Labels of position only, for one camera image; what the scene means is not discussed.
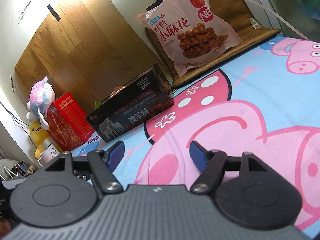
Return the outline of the person's left hand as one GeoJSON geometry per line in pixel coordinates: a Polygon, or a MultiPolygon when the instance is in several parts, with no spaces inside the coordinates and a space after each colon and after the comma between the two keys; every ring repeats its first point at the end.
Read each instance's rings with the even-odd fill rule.
{"type": "Polygon", "coordinates": [[[0,237],[5,236],[11,231],[11,225],[8,220],[0,218],[0,237]]]}

